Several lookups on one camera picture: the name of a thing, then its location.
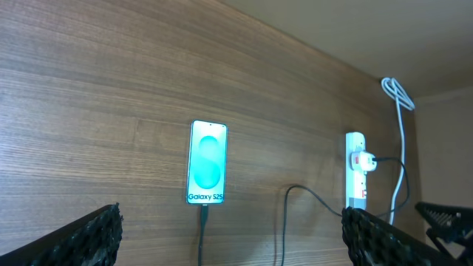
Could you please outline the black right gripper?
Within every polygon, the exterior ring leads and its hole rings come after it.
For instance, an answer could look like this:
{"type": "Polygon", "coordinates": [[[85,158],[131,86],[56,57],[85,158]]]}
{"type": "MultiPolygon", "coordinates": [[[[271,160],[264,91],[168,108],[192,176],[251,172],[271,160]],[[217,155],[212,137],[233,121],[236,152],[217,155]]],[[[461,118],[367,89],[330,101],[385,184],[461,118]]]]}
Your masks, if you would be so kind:
{"type": "Polygon", "coordinates": [[[426,236],[441,253],[453,259],[472,258],[471,208],[419,202],[415,209],[430,225],[426,236]],[[448,242],[440,236],[458,238],[448,242]]]}

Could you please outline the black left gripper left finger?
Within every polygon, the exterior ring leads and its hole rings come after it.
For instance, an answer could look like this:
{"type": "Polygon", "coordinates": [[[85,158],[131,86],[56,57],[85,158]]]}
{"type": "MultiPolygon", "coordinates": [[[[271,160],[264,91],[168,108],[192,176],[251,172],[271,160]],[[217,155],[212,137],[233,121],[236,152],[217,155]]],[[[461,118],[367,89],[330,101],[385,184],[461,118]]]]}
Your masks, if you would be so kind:
{"type": "Polygon", "coordinates": [[[2,265],[114,265],[122,240],[119,204],[105,205],[1,256],[2,265]]]}

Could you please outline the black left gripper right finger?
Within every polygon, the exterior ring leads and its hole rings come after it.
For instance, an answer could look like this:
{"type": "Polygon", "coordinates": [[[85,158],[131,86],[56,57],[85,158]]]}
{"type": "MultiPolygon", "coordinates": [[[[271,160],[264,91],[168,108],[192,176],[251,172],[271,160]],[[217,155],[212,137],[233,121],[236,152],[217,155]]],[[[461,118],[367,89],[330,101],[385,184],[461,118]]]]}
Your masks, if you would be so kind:
{"type": "Polygon", "coordinates": [[[436,250],[382,219],[359,208],[341,213],[342,239],[350,261],[356,266],[455,266],[465,265],[436,250]]]}

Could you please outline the Galaxy smartphone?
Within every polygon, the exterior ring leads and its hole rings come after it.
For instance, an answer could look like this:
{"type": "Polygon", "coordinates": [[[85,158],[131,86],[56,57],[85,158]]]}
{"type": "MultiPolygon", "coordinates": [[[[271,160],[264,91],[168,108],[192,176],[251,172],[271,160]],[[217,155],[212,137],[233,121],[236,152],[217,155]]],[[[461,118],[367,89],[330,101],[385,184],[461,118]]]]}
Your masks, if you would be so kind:
{"type": "Polygon", "coordinates": [[[194,120],[188,153],[186,202],[214,205],[225,201],[228,127],[194,120]]]}

